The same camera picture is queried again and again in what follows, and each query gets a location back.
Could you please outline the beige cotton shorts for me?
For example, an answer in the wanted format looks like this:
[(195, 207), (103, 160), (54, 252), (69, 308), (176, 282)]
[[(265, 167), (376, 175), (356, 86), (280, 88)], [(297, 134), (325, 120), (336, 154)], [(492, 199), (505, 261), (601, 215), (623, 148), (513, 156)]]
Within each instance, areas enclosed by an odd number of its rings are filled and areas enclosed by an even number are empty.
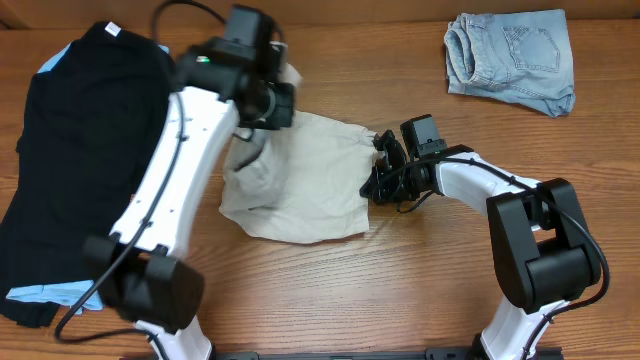
[(375, 132), (296, 111), (280, 130), (236, 134), (223, 165), (219, 211), (248, 235), (311, 244), (369, 229), (360, 194), (378, 152)]

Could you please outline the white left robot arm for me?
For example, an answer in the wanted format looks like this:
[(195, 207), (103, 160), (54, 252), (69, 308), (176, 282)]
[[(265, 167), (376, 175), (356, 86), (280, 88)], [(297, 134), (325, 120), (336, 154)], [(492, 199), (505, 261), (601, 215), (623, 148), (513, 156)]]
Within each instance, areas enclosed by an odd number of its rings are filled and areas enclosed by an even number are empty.
[(291, 124), (286, 51), (275, 20), (244, 5), (232, 8), (222, 36), (189, 47), (169, 76), (164, 129), (133, 199), (107, 236), (84, 245), (92, 292), (160, 359), (215, 355), (197, 319), (204, 279), (185, 261), (192, 223), (235, 130)]

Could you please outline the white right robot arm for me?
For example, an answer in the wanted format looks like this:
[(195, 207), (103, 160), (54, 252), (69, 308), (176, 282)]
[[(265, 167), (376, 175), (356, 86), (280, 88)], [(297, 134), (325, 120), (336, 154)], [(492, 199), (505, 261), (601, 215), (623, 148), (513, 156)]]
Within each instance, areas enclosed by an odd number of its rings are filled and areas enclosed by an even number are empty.
[(432, 347), (426, 359), (563, 360), (538, 343), (556, 316), (604, 297), (611, 274), (591, 235), (574, 187), (565, 179), (520, 177), (466, 145), (447, 145), (431, 115), (375, 136), (379, 158), (360, 189), (377, 205), (430, 196), (456, 199), (486, 216), (494, 272), (503, 298), (469, 346)]

